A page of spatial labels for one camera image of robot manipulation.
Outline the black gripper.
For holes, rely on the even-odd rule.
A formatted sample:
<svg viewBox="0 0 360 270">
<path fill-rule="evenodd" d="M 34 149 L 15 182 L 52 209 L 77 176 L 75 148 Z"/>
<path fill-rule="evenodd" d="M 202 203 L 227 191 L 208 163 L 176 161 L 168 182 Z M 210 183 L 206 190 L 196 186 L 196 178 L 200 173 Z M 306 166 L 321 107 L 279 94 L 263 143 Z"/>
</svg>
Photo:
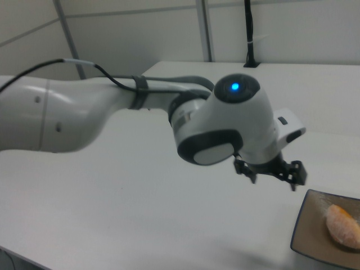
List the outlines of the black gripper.
<svg viewBox="0 0 360 270">
<path fill-rule="evenodd" d="M 257 174 L 266 174 L 287 182 L 291 190 L 295 192 L 298 186 L 305 185 L 307 179 L 307 172 L 303 163 L 299 160 L 286 163 L 281 152 L 272 160 L 263 164 L 247 163 L 239 154 L 236 154 L 233 164 L 236 173 L 250 179 L 252 184 L 256 184 Z"/>
</svg>

